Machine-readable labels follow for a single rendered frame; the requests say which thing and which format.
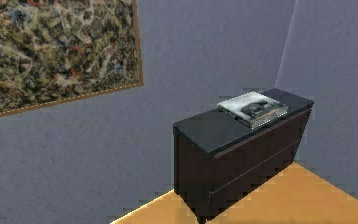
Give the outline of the white and grey book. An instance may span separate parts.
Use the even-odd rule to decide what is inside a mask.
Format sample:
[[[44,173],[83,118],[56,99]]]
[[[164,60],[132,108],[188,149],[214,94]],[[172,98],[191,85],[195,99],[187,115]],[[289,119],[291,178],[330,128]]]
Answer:
[[[258,92],[249,92],[217,104],[217,109],[255,129],[288,113],[289,106]]]

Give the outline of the black chest of drawers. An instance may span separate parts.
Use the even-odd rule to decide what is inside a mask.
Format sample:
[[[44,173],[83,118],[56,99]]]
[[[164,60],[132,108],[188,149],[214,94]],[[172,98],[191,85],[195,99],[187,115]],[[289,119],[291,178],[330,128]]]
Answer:
[[[173,124],[174,192],[205,224],[294,162],[314,102],[274,88],[288,113],[256,129],[210,110]]]

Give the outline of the framed speckled abstract painting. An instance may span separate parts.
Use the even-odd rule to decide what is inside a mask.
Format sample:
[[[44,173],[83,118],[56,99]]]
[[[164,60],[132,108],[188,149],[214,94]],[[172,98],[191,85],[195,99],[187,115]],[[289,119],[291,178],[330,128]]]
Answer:
[[[0,117],[142,84],[136,0],[0,0]]]

